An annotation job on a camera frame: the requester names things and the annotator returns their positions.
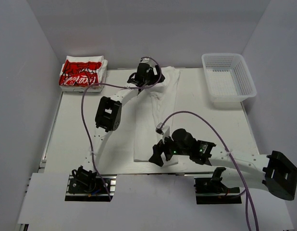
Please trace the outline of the plain white t shirt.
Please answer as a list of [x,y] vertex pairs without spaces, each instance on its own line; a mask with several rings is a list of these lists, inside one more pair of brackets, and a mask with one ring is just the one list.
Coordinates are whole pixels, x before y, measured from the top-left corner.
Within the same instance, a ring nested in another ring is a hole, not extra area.
[[161,70],[165,80],[142,91],[136,98],[135,162],[148,162],[153,155],[153,145],[161,139],[156,126],[174,112],[180,70],[171,66]]

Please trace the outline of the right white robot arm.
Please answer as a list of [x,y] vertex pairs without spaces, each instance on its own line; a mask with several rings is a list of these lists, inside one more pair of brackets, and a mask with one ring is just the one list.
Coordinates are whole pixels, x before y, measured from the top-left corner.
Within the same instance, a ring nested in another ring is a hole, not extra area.
[[297,167],[281,152],[270,155],[229,154],[213,142],[196,140],[185,129],[161,132],[149,162],[160,167],[175,155],[188,156],[199,165],[214,167],[211,177],[195,180],[199,194],[228,194],[231,189],[248,186],[293,201],[297,188]]

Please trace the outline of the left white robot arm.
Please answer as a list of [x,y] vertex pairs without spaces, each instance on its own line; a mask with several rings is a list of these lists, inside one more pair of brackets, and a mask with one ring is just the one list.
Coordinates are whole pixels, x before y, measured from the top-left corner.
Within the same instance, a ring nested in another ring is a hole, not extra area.
[[[142,91],[150,89],[158,83],[165,80],[162,74],[161,67],[156,60],[151,57],[144,56],[140,59],[140,63],[135,73],[132,73],[127,80],[125,86],[117,86],[109,83],[97,83],[88,86],[83,92],[81,100],[81,117],[82,122],[87,133],[90,152],[85,158],[82,167],[86,171],[100,173],[97,170],[98,162],[105,148],[106,142],[112,133],[117,130],[121,122],[122,108],[131,99],[139,95]],[[119,91],[111,97],[102,97],[97,113],[95,116],[95,138],[93,141],[84,118],[84,97],[86,92],[93,86],[110,86],[118,88]]]

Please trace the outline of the red print white t shirt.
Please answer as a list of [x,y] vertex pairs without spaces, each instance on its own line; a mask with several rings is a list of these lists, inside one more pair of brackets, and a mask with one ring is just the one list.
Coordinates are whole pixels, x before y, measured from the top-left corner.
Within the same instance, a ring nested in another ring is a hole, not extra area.
[[83,92],[88,86],[104,83],[108,61],[104,56],[67,56],[59,75],[63,91]]

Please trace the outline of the white plastic mesh basket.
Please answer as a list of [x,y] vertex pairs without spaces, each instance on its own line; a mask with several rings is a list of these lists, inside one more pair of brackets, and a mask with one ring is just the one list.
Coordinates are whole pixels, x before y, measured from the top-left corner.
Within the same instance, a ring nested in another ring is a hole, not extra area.
[[257,95],[252,76],[242,55],[206,53],[201,59],[212,103],[241,103]]

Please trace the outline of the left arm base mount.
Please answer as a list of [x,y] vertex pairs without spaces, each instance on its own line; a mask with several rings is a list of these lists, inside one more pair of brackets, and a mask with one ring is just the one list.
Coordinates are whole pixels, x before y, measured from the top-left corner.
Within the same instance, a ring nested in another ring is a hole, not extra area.
[[114,196],[115,185],[115,176],[101,179],[97,173],[79,167],[72,170],[69,176],[65,201],[110,202]]

